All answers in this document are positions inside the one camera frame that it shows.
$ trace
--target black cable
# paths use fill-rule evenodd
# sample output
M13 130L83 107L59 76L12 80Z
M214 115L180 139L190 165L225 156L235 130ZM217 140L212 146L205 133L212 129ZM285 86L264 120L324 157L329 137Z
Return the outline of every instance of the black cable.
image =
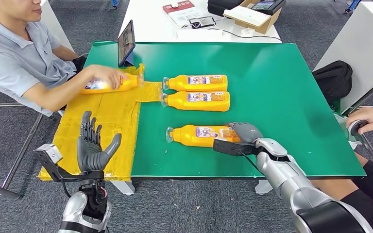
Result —
M70 194L69 194L69 192L67 190L67 186L65 185L64 179L61 179L61 182L62 182L62 186L64 187L65 194L70 198Z
M258 168L256 167L256 165L252 162L252 160L250 159L250 158L248 158L248 156L246 155L246 154L244 154L242 151L239 151L239 150L237 150L237 149L235 149L235 148L232 148L232 150L233 151L236 151L236 152L239 152L239 153L241 153L243 156L245 156L245 158L252 164L252 166L254 166L255 167L255 169L257 169L258 170Z
M232 32L229 32L229 31L226 31L226 30L223 30L223 29L219 29L219 28L208 28L208 30L221 30L223 32L226 32L226 33L229 33L231 35L234 35L236 37L240 37L240 38L256 38L256 37L265 37L265 38L273 38L273 39L277 39L279 41L282 42L282 40L278 37L273 37L273 36L267 36L267 35L254 35L254 36L240 36L240 35L237 35L237 34L234 34Z

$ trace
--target tablet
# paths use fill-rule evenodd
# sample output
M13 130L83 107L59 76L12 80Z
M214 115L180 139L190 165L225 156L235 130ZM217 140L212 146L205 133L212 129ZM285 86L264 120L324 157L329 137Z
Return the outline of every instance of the tablet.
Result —
M135 34L134 34L134 24L129 21L126 25L120 37L118 37L118 66L122 67L125 64L126 59L129 54L135 48Z

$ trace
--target black bag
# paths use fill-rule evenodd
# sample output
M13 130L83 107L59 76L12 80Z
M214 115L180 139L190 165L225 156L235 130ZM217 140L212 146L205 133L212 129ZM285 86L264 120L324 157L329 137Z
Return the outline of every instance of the black bag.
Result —
M224 10L231 10L244 0L208 0L208 12L223 17Z
M351 66L343 61L333 62L312 72L327 102L343 98L352 88Z

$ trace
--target green tabletop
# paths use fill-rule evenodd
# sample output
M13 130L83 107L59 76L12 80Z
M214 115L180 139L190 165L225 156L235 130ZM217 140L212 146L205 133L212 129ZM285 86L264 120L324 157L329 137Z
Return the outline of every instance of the green tabletop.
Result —
M86 65L117 67L117 52L116 43L94 43ZM165 140L168 126L232 121L252 123L278 141L310 177L365 176L295 44L137 43L134 58L145 65L147 81L179 74L227 75L231 108L183 111L143 103L132 177L262 177L243 157Z

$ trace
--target cardboard box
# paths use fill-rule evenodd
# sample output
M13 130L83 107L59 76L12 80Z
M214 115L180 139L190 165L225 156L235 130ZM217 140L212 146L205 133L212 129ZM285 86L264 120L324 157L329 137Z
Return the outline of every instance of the cardboard box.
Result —
M247 7L251 3L257 4L258 2L259 2L259 0L245 0L243 3L241 3L240 6ZM259 33L265 34L265 33L267 33L268 29L272 25L274 25L274 23L277 21L278 16L281 13L281 9L279 9L277 12L275 12L275 14L273 14L272 16L270 16L267 19L267 21L265 21L260 26L255 26L253 24L250 24L250 23L247 23L247 22L243 22L243 21L241 21L239 19L236 19L236 18L233 18L233 17L229 17L229 16L226 16L226 15L224 15L224 16L234 19L236 25L239 25L239 26L244 27L244 28L252 28L252 29L254 29L255 31L257 31Z

